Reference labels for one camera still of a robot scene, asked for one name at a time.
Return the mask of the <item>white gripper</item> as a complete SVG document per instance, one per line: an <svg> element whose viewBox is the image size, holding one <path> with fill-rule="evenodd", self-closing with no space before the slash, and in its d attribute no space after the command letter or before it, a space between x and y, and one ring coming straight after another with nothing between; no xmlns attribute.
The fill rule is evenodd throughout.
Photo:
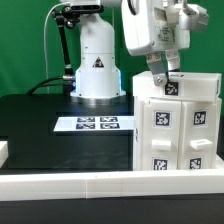
<svg viewBox="0 0 224 224"><path fill-rule="evenodd" d="M178 23L167 22L163 0L122 0L121 12L129 54L147 54L146 62L154 84L164 86L167 75L159 51L166 51L168 70L179 71L178 50L190 46L190 32L181 30Z"/></svg>

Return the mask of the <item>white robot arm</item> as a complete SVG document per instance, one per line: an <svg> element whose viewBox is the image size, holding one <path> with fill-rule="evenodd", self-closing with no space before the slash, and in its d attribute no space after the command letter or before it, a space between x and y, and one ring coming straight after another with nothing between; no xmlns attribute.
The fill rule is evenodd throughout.
<svg viewBox="0 0 224 224"><path fill-rule="evenodd" d="M60 0L63 24L80 25L81 64L71 96L88 104L111 103L125 95L115 65L115 31L100 14L121 9L126 48L146 56L156 86L168 83L168 72L180 66L178 52L190 45L190 33L180 25L174 0Z"/></svg>

